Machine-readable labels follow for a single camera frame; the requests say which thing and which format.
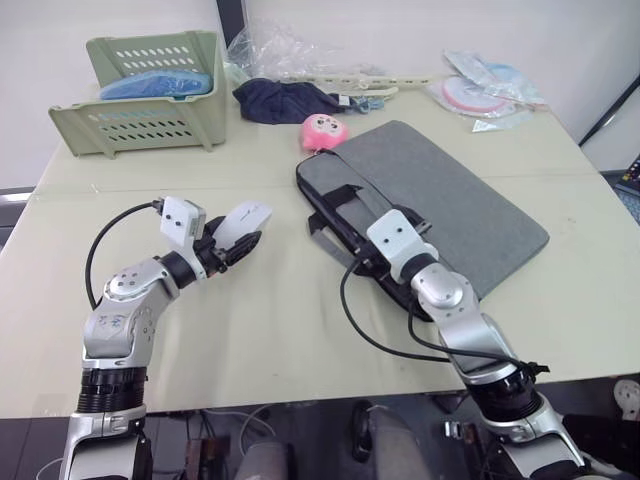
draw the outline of gray laptop sleeve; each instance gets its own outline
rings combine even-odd
[[[393,205],[413,209],[431,224],[425,241],[469,279],[480,298],[549,240],[527,214],[403,122],[389,122],[303,161],[297,176],[318,198],[345,185],[361,187],[336,211],[362,237]]]

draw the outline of floor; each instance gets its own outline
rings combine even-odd
[[[615,378],[542,384],[545,394],[559,413],[593,414],[618,418],[620,411],[613,399]],[[369,399],[386,405],[402,416],[416,432],[434,478],[466,480],[462,445],[443,435],[445,420],[474,421],[477,407],[467,399],[452,415],[444,414],[428,395],[394,395]],[[371,464],[351,459],[347,426],[355,399],[324,400],[308,403],[278,404],[267,409],[264,418],[278,436],[293,445],[298,478],[364,480],[373,477]],[[255,407],[239,408],[251,412]],[[239,461],[238,433],[242,417],[210,415],[218,436],[230,435],[231,452],[227,458],[229,478]],[[0,420],[0,478],[33,480],[40,468],[62,455],[66,438],[66,418]],[[201,434],[199,415],[191,415],[192,438]],[[154,469],[178,471],[184,466],[187,429],[184,413],[160,414],[147,419],[145,432],[152,440]],[[258,429],[248,429],[246,444],[259,438]],[[47,469],[41,480],[57,479],[58,465]],[[154,480],[171,480],[170,474],[154,474]]]

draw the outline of black cable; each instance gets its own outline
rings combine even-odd
[[[429,355],[418,355],[416,353],[401,352],[401,351],[394,350],[392,348],[386,347],[386,346],[376,342],[373,338],[369,337],[369,335],[367,335],[358,326],[358,324],[356,323],[355,319],[353,318],[353,315],[351,315],[351,311],[349,310],[349,306],[347,305],[347,299],[346,299],[346,296],[345,296],[345,285],[347,284],[347,279],[349,278],[349,275],[351,275],[360,266],[361,263],[362,263],[362,260],[360,260],[360,259],[355,260],[349,266],[349,268],[347,268],[347,271],[344,273],[344,275],[342,277],[342,281],[340,282],[340,301],[342,302],[342,308],[344,310],[344,314],[349,319],[349,322],[351,323],[351,326],[353,326],[355,331],[358,332],[358,335],[360,335],[369,344],[373,345],[377,349],[382,350],[383,352],[386,352],[386,353],[390,353],[391,355],[396,355],[398,357],[403,357],[403,358],[411,358],[413,360],[426,360],[426,361],[429,361],[429,362],[448,363],[449,362],[448,358],[434,357],[434,356],[429,356]]]
[[[485,473],[489,475],[489,480],[493,480],[493,476],[489,471],[489,460],[490,460],[490,455],[492,454],[492,450],[494,449],[497,443],[498,441],[495,438],[491,438],[491,440],[489,441],[489,444],[487,445],[487,448],[484,453],[484,460],[482,461],[482,466],[480,467],[480,476],[478,477],[478,480],[486,480]]]
[[[135,213],[135,212],[137,212],[139,210],[144,210],[145,208],[149,208],[149,207],[154,207],[153,202],[142,203],[140,205],[136,205],[135,207],[131,207],[131,208],[125,210],[120,215],[117,215],[109,223],[107,223],[102,228],[102,230],[100,230],[100,232],[96,236],[95,240],[91,244],[91,248],[89,249],[89,254],[87,255],[87,261],[86,261],[86,263],[84,265],[84,286],[85,286],[85,288],[87,290],[87,297],[89,297],[89,303],[91,304],[91,309],[92,310],[95,310],[96,307],[100,304],[100,300],[98,300],[96,302],[96,299],[93,296],[93,287],[91,286],[91,266],[93,264],[93,256],[96,253],[96,249],[98,248],[98,245],[100,244],[100,241],[107,234],[107,232],[116,223],[118,223],[120,220],[122,220],[123,218],[131,215],[132,213]]]
[[[216,438],[216,431],[213,429],[213,425],[211,424],[209,417],[207,417],[207,414],[202,410],[198,410],[198,412],[200,413],[200,418],[202,418],[202,423],[204,424],[204,428],[209,436],[211,438]]]
[[[596,124],[593,127],[591,127],[591,129],[587,132],[584,138],[580,140],[580,143],[578,143],[578,146],[582,147],[585,143],[587,143],[587,140],[589,140],[592,136],[594,136],[598,132],[598,130],[605,127],[607,123],[609,123],[613,119],[613,117],[618,113],[618,110],[620,110],[622,105],[633,94],[636,88],[639,88],[639,87],[640,87],[640,75],[633,82],[631,82],[631,85],[629,85],[627,89],[624,92],[622,92],[622,95],[620,95],[617,98],[617,100],[613,102],[613,105],[611,105],[611,107],[609,107],[609,109],[604,113],[604,115],[600,117],[600,119],[596,122]]]
[[[189,420],[191,420],[191,417],[189,416],[189,413],[187,413],[187,416],[184,420],[184,426],[187,430],[187,441],[191,441],[191,428],[189,427]]]
[[[408,318],[409,335],[411,335],[411,338],[413,338],[420,345],[425,346],[427,348],[430,348],[432,350],[436,350],[438,352],[448,353],[450,355],[461,355],[461,356],[464,356],[464,357],[489,358],[491,360],[511,363],[512,365],[515,365],[517,368],[522,368],[522,369],[525,369],[525,370],[528,370],[528,369],[531,368],[530,364],[528,364],[526,362],[523,362],[521,360],[518,360],[516,358],[510,357],[509,355],[503,355],[503,354],[500,354],[500,353],[480,352],[478,350],[462,350],[462,349],[459,349],[459,348],[443,347],[442,345],[438,345],[436,343],[431,343],[431,342],[427,342],[426,340],[423,340],[422,338],[418,337],[418,335],[416,335],[416,332],[413,329],[413,318],[414,318],[413,309],[414,309],[414,306],[415,306],[415,302],[410,302],[409,308],[407,309],[409,311],[409,318]]]
[[[184,470],[156,470],[155,468],[153,469],[153,474],[154,475],[177,475],[179,473],[182,473]]]

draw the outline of wire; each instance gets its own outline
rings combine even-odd
[[[182,473],[184,470],[156,470],[153,469],[154,475],[176,475],[177,473]]]
[[[244,417],[244,418],[251,417],[250,414],[245,413],[245,412],[240,412],[240,411],[229,411],[229,410],[227,410],[225,412],[218,412],[216,410],[211,410],[209,408],[205,408],[204,412],[208,413],[209,415],[220,415],[220,416],[228,415],[228,416],[237,416],[237,417]],[[267,422],[265,422],[264,420],[262,420],[260,418],[256,418],[256,417],[253,417],[252,420],[254,422],[256,422],[256,423],[259,423],[260,425],[262,425],[267,430],[269,430],[269,433],[271,433],[271,435],[273,435],[274,437],[277,436],[275,430],[273,429],[273,427],[271,425],[269,425]]]
[[[486,480],[486,477],[484,475],[485,473],[488,473],[489,479],[493,480],[493,477],[491,476],[491,473],[488,471],[488,469],[489,469],[490,455],[492,453],[491,451],[495,448],[497,442],[498,441],[495,438],[491,438],[491,440],[489,441],[489,444],[487,445],[487,448],[485,450],[482,466],[480,467],[480,475],[478,477],[478,480]]]
[[[191,428],[189,427],[189,420],[191,420],[191,417],[189,416],[189,413],[187,412],[187,415],[185,417],[184,420],[184,426],[185,429],[187,430],[187,441],[191,441]]]
[[[244,444],[242,440],[244,438],[244,432],[247,430],[247,425],[249,425],[249,422],[251,422],[251,420],[255,420],[255,416],[257,414],[259,414],[261,411],[272,406],[273,406],[273,403],[267,403],[266,405],[262,405],[261,407],[256,408],[253,412],[249,414],[249,416],[245,419],[244,423],[242,424],[242,427],[240,428],[240,433],[238,434],[238,447],[240,448],[240,453],[242,454],[243,457],[246,455],[246,452],[244,450]]]
[[[144,210],[145,208],[150,208],[150,207],[153,207],[153,206],[154,205],[153,205],[152,202],[141,203],[140,205],[136,205],[135,207],[131,207],[131,208],[125,210],[124,212],[122,212],[121,214],[115,216],[113,219],[111,219],[111,221],[109,223],[107,223],[104,227],[102,227],[102,230],[100,230],[100,232],[96,236],[95,240],[91,244],[91,248],[89,249],[89,254],[87,255],[87,261],[86,261],[86,263],[84,265],[84,286],[85,286],[85,288],[87,290],[87,297],[89,297],[89,303],[91,304],[91,308],[93,310],[95,310],[96,307],[100,304],[100,300],[98,300],[96,302],[96,299],[93,296],[93,287],[91,286],[91,266],[93,264],[93,257],[96,254],[96,250],[98,248],[98,245],[100,244],[100,241],[107,234],[107,232],[116,223],[118,223],[123,218],[125,218],[125,217],[131,215],[132,213],[135,213],[135,212],[137,212],[139,210]]]
[[[409,311],[409,317],[408,317],[408,326],[409,326],[409,335],[411,335],[411,338],[413,338],[416,342],[418,342],[420,345],[423,345],[427,348],[430,348],[432,350],[436,350],[438,352],[444,352],[444,353],[448,353],[450,355],[462,355],[464,357],[478,357],[478,358],[489,358],[491,360],[497,360],[497,361],[501,361],[501,362],[507,362],[507,363],[511,363],[513,365],[515,365],[518,368],[523,368],[523,369],[529,369],[529,365],[521,360],[518,360],[516,358],[510,357],[509,355],[502,355],[500,353],[490,353],[490,352],[480,352],[477,350],[462,350],[459,348],[449,348],[449,347],[443,347],[442,345],[438,345],[436,343],[431,343],[431,342],[427,342],[426,340],[423,340],[422,338],[418,337],[418,335],[416,335],[415,330],[413,329],[413,309],[415,306],[415,302],[410,302],[409,303],[409,308],[407,309]]]
[[[347,299],[346,299],[346,295],[345,295],[345,285],[347,284],[347,280],[349,278],[349,275],[351,275],[360,266],[361,263],[362,263],[362,260],[360,260],[360,259],[355,260],[349,266],[349,268],[347,268],[346,272],[344,272],[344,275],[342,277],[342,281],[340,282],[340,301],[342,302],[342,309],[344,310],[344,314],[349,319],[349,322],[351,323],[351,326],[355,329],[356,332],[358,332],[358,335],[360,335],[369,344],[373,345],[377,349],[382,350],[383,352],[386,352],[386,353],[390,353],[391,355],[396,355],[397,357],[411,358],[413,360],[426,360],[428,362],[449,363],[449,359],[445,358],[445,357],[435,357],[435,356],[429,356],[429,355],[418,355],[417,353],[401,352],[399,350],[394,350],[392,348],[389,348],[389,347],[387,347],[385,345],[382,345],[382,344],[376,342],[373,338],[371,338],[369,335],[367,335],[358,326],[356,320],[353,318],[353,315],[351,315],[351,311],[349,310],[349,306],[347,305]]]
[[[511,475],[508,473],[494,472],[493,470],[485,470],[484,473],[488,473],[491,476],[491,480],[493,480],[494,476],[500,477],[500,478],[509,478],[513,480],[531,480],[530,477],[523,477],[521,475]]]
[[[367,411],[367,413],[370,413],[370,412],[373,412],[374,410],[390,410],[390,408],[387,407],[386,405],[376,404],[376,405],[372,405],[369,408],[367,408],[366,411]]]
[[[204,413],[204,410],[198,410],[200,414],[200,418],[202,419],[202,424],[205,426],[205,430],[209,434],[211,438],[216,438],[216,431],[213,429],[213,425],[209,421],[209,417]]]
[[[56,458],[55,460],[51,460],[44,467],[42,467],[40,470],[38,470],[38,473],[36,473],[36,480],[40,480],[40,475],[42,475],[42,472],[44,472],[47,468],[49,468],[52,465],[55,465],[58,462],[62,462],[62,457]]]

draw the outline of blue towel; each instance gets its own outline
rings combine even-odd
[[[202,95],[213,88],[207,73],[187,70],[149,70],[110,83],[100,91],[101,100]]]

